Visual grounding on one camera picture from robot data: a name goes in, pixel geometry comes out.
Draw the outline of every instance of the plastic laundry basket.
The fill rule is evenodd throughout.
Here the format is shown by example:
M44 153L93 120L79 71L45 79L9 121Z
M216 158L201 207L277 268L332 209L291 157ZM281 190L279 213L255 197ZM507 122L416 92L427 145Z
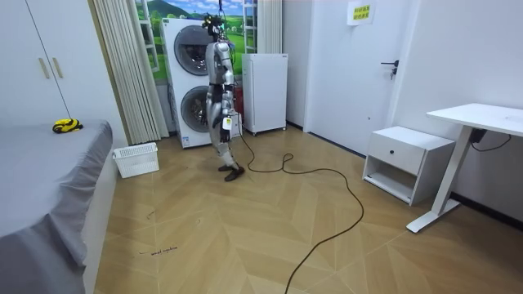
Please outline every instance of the plastic laundry basket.
M156 143L117 148L113 152L113 159L122 178L156 172L159 169Z

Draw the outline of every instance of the humanoid robot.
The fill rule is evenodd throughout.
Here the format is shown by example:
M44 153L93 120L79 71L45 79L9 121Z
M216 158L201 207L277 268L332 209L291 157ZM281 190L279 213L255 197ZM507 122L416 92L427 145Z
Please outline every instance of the humanoid robot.
M227 40L220 16L205 17L203 27L207 28L213 42L207 45L205 64L209 76L206 109L203 119L207 119L212 146L224 165L220 172L230 171L225 181L235 180L245 170L238 165L229 147L230 129L232 128L234 75L230 60L229 41Z

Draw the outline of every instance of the black cable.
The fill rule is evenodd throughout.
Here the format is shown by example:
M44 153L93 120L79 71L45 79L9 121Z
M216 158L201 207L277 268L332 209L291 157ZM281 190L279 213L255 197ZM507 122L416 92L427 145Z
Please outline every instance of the black cable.
M285 163L293 160L294 158L294 155L293 154L285 154L283 159L282 159L282 163L281 163L281 167L279 169L276 169L276 170L272 170L272 171L259 171L259 170L255 170L253 168L251 168L251 164L254 162L254 160L256 159L256 155L254 154L254 151L253 149L251 149L251 146L249 146L247 144L247 141L245 141L244 139L244 136L242 135L242 130L241 130L241 124L238 123L238 131L239 131L239 135L241 136L242 138L242 141L245 143L245 145L247 146L247 148L251 151L251 154L253 155L253 159L251 159L251 161L247 164L247 168L249 169L249 171L251 172L261 172L261 173L269 173L269 172L285 172L285 173L288 173L289 175L304 175L304 174L308 174L308 173L312 173L312 172L319 172L319 171L329 171L329 172L336 172L338 175L342 176L343 179L345 180L345 185L346 185L346 189L349 191L349 193L354 197L354 199L356 199L356 201L358 202L358 204L360 205L361 207L361 216L360 218L353 224L351 225L349 228L341 231L340 233L337 233L331 237L328 237L322 241L319 241L310 251L309 253L305 256L305 258L303 258L302 262L300 262L297 267L294 269L293 273L291 274L290 278L288 279L288 282L287 282L287 287L285 288L285 294L287 294L288 292L288 289L291 285L291 282L293 281L293 278L294 278L294 275L296 274L296 272L300 269L300 267L303 265L303 263L305 263L305 261L307 260L307 258L309 258L309 256L311 256L312 252L314 252L314 250L321 244L325 243L325 242L328 242L336 237L339 237L340 235L350 231L352 228L354 228L356 225L358 225L360 223L360 221L363 219L363 215L365 214L365 209L363 207L363 204L361 203L361 201L358 199L358 197L356 197L356 195L352 192L351 188L349 187L349 180L346 178L345 175L343 175L341 172L337 171L337 170L334 170L334 169L331 169L331 168L316 168L314 170L311 170L311 171L287 171L285 170Z
M510 141L512 139L512 135L508 135L508 139L506 141L504 141L500 146L497 146L497 147L493 147L493 148L488 148L488 149L478 149L477 147L474 146L474 143L471 144L472 148L477 151L477 152L486 152L486 151L492 151L492 150L496 150L496 149L500 149L501 147L503 147L506 143L508 143L508 141Z

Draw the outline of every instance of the dryer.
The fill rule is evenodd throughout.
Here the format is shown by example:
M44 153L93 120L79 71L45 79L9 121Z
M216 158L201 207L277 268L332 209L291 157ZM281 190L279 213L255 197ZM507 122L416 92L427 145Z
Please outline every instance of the dryer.
M162 19L160 27L168 95L181 146L211 144L202 116L209 84L205 49L212 37L201 20Z

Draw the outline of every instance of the nightstand drawer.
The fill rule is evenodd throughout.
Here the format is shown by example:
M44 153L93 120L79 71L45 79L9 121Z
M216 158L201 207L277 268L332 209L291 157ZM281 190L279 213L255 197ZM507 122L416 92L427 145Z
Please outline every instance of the nightstand drawer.
M398 167L415 176L418 175L425 149L373 133L370 136L369 155Z

